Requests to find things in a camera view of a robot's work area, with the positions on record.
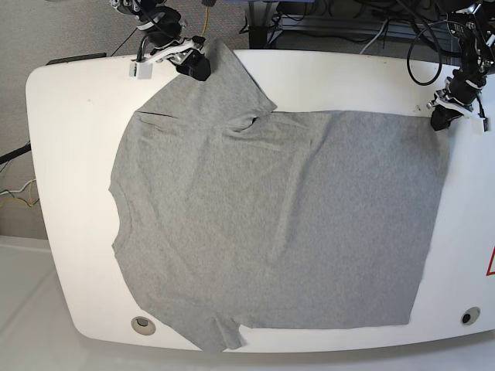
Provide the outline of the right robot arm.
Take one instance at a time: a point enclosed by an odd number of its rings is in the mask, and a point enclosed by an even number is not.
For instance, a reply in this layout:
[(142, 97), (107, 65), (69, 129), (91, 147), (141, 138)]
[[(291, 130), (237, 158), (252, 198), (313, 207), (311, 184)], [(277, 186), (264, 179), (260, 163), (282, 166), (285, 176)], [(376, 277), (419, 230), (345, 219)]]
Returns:
[(203, 52), (205, 38), (184, 36), (185, 22), (178, 11), (166, 6), (164, 1), (115, 0), (110, 6), (121, 14), (134, 16), (136, 29), (142, 33), (130, 65), (132, 77), (149, 79), (155, 64), (168, 61), (182, 75), (198, 81), (208, 79), (211, 67)]

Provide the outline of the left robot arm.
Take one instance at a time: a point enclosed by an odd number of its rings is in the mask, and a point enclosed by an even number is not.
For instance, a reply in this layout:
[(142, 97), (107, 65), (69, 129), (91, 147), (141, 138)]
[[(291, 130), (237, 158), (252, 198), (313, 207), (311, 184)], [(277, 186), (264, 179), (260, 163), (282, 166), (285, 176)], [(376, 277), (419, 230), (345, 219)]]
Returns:
[(473, 112), (487, 77), (494, 73), (494, 2), (437, 1), (447, 15), (448, 29), (460, 48), (460, 68), (452, 72), (445, 87), (431, 101), (431, 126), (435, 131), (448, 128), (452, 121)]

